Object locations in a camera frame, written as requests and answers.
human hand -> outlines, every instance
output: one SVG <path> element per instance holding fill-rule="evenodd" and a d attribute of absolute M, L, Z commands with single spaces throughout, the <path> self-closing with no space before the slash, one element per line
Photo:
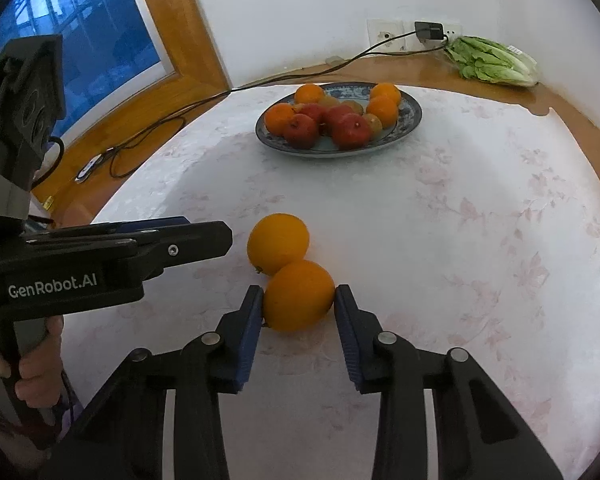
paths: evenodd
<path fill-rule="evenodd" d="M 62 392 L 62 359 L 60 358 L 62 316 L 46 320 L 48 335 L 40 345 L 25 355 L 18 365 L 21 380 L 16 383 L 16 396 L 30 408 L 56 405 Z M 10 377 L 11 368 L 0 355 L 0 376 Z"/>

red apple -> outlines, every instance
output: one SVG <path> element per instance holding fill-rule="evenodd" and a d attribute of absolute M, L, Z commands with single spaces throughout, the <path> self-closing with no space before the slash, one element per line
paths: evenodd
<path fill-rule="evenodd" d="M 286 125 L 282 136 L 294 148 L 310 150 L 320 137 L 320 133 L 318 132 L 318 125 L 311 117 L 296 114 Z"/>
<path fill-rule="evenodd" d="M 351 108 L 349 108 L 347 105 L 339 105 L 334 106 L 333 108 L 329 108 L 324 113 L 325 127 L 322 133 L 326 136 L 330 136 L 338 126 L 338 123 L 340 122 L 341 118 L 343 118 L 345 115 L 349 115 L 350 113 Z"/>
<path fill-rule="evenodd" d="M 371 136 L 369 123 L 358 114 L 349 113 L 340 119 L 331 139 L 340 150 L 355 150 L 368 143 Z"/>
<path fill-rule="evenodd" d="M 318 103 L 308 103 L 305 104 L 298 113 L 311 117 L 316 124 L 322 124 L 324 122 L 324 114 L 326 111 L 327 108 Z"/>

window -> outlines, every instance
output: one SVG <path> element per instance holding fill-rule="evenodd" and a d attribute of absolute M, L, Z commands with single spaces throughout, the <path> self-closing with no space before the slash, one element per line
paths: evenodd
<path fill-rule="evenodd" d="M 0 16 L 0 51 L 39 34 L 63 37 L 66 118 L 54 134 L 77 127 L 65 143 L 173 71 L 144 0 L 12 0 Z"/>

plate of fruit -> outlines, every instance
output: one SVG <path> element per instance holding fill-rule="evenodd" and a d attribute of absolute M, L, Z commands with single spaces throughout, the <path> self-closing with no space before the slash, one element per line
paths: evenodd
<path fill-rule="evenodd" d="M 261 115 L 256 135 L 289 155 L 334 158 L 390 146 L 421 120 L 416 99 L 390 83 L 306 84 Z"/>

pile of fruit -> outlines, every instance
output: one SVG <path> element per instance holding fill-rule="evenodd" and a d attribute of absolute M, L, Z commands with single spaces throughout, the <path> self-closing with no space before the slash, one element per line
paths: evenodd
<path fill-rule="evenodd" d="M 304 330 L 320 321 L 333 304 L 333 279 L 320 265 L 304 259 L 308 248 L 309 231 L 293 215 L 269 215 L 251 231 L 249 261 L 258 272 L 272 276 L 262 315 L 274 330 Z"/>
<path fill-rule="evenodd" d="M 394 85 L 380 83 L 371 90 L 365 110 L 357 101 L 340 102 L 318 85 L 306 84 L 296 91 L 295 104 L 269 108 L 264 124 L 271 135 L 284 137 L 293 148 L 310 150 L 324 135 L 331 137 L 339 150 L 354 150 L 395 124 L 401 100 Z"/>

